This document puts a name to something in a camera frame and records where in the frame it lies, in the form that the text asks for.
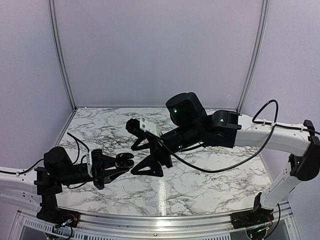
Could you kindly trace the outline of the black earbud charging case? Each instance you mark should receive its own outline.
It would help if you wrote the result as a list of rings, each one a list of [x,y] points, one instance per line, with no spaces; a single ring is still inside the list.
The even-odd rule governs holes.
[[[117,168],[132,168],[134,166],[134,155],[129,152],[119,153],[116,155],[115,166]]]

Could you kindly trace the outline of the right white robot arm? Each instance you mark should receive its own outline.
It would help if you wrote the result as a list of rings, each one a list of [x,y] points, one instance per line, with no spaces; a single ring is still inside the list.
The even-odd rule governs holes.
[[[166,102],[175,129],[161,133],[145,119],[130,119],[126,130],[136,136],[134,151],[150,154],[132,170],[133,175],[163,176],[172,167],[172,157],[199,147],[257,147],[289,153],[281,174],[254,199],[247,219],[258,224],[297,185],[314,179],[320,172],[320,140],[311,121],[284,124],[260,120],[236,111],[217,110],[207,114],[194,92],[184,92]]]

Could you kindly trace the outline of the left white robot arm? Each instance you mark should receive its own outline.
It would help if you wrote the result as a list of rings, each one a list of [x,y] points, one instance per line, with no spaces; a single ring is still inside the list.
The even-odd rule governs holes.
[[[66,150],[58,146],[44,154],[43,166],[29,170],[2,168],[1,201],[34,211],[40,220],[75,227],[80,213],[60,208],[57,203],[56,195],[62,193],[63,186],[93,183],[102,190],[134,166],[134,155],[128,152],[111,157],[94,149],[84,157],[84,163],[74,164]]]

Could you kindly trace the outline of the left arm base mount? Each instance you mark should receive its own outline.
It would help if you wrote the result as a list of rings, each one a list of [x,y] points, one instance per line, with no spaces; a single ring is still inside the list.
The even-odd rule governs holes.
[[[42,195],[40,211],[36,214],[36,218],[59,226],[67,222],[75,228],[79,223],[80,213],[58,207],[55,195]]]

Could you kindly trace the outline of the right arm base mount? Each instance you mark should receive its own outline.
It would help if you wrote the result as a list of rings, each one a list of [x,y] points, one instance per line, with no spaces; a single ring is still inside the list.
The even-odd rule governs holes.
[[[253,209],[234,212],[230,215],[234,229],[247,228],[274,220],[273,210],[262,207],[261,195],[260,192],[254,198]]]

